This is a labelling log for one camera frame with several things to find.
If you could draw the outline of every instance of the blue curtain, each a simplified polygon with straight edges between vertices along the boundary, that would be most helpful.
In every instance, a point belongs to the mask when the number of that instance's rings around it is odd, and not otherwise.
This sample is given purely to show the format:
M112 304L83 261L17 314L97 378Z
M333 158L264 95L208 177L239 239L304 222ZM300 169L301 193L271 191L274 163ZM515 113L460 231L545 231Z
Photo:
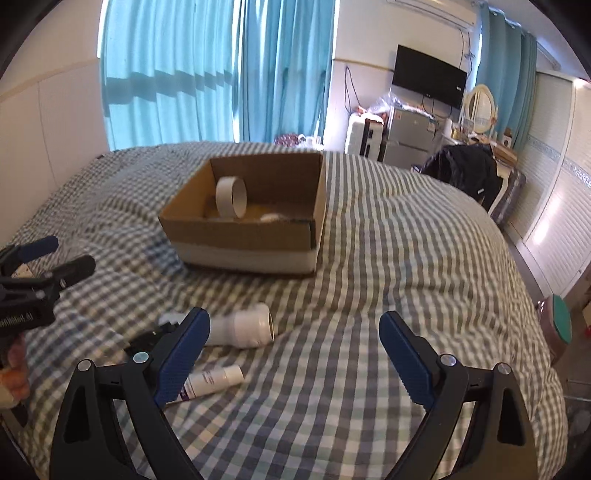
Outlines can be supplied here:
M236 111L244 141L324 131L335 0L242 0Z
M113 149L324 131L336 0L111 0Z
M111 0L102 51L112 149L233 141L234 0Z
M499 108L499 137L511 128L514 149L525 145L535 91L537 40L502 11L481 6L482 55L476 84L490 88Z

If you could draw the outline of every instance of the black tv screen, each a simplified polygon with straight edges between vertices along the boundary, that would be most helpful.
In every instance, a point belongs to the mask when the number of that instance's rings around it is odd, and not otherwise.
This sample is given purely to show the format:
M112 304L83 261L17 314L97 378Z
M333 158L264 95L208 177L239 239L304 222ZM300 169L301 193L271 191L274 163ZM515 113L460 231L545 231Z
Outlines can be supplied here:
M402 45L398 47L393 85L459 109L466 79L467 73L453 65Z

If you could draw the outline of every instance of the silver refrigerator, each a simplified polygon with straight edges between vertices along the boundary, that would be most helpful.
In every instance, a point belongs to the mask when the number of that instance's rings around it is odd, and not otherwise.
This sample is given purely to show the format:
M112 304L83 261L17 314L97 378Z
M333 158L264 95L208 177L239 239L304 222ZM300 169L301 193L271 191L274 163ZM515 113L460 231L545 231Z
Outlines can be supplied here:
M383 162L410 170L422 166L433 154L436 123L431 116L392 108L388 120Z

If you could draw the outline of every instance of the power cord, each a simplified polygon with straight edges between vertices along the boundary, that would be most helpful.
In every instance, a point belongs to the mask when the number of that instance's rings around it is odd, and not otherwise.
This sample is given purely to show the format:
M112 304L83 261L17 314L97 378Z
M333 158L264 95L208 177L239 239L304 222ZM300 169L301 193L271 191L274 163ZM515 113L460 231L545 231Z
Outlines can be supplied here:
M472 70L474 69L474 62L472 61L472 40L470 39L470 34L468 34L468 58L470 59L470 73L468 76L472 75Z
M347 65L347 66L345 66L345 108L349 112L349 115L353 115L353 109L351 108L351 97L349 94L349 86L347 85L347 74L349 74L351 86L353 87L353 92L355 93L355 98L357 99L357 105L361 106L361 102L359 101L359 96L357 95L357 90L355 90L355 84L353 83L353 75L351 74L351 69Z
M464 32L462 31L462 29L458 28L458 30L460 31L460 34L462 35L462 56L460 58L460 66L458 67L459 69L461 69L462 63L464 63L464 50L466 48L466 39L464 38Z
M438 118L439 120L447 120L448 118L451 118L453 113L453 107L450 105L449 107L449 114L447 116L441 116L441 115L433 115L435 118Z
M421 99L421 106L423 107L423 110L425 110L425 113L427 112L427 108L425 107L425 95L423 95L423 98ZM435 113L435 98L433 99L433 103L431 104L431 116L433 118L438 118L438 119L448 119L451 117L453 112L453 107L451 106L449 109L449 115L447 117L445 116L439 116ZM437 136L437 129L435 129L433 131L433 138L435 139L435 137Z

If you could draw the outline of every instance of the metal screw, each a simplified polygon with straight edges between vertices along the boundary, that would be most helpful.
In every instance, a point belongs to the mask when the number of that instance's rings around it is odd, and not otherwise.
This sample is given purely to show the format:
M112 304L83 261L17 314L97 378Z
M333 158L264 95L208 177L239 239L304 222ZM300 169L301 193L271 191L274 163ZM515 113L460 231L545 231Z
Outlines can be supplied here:
M440 357L440 360L443 365L447 365L448 367L453 367L457 363L456 357L450 355L449 353L445 353Z
M503 375L509 375L511 373L511 367L507 364L499 364L497 368Z
M78 364L78 370L81 372L86 372L91 365L92 364L90 363L90 360L82 360L82 362Z
M134 355L134 362L137 364L144 364L148 361L148 358L150 358L150 356L146 352L138 352Z

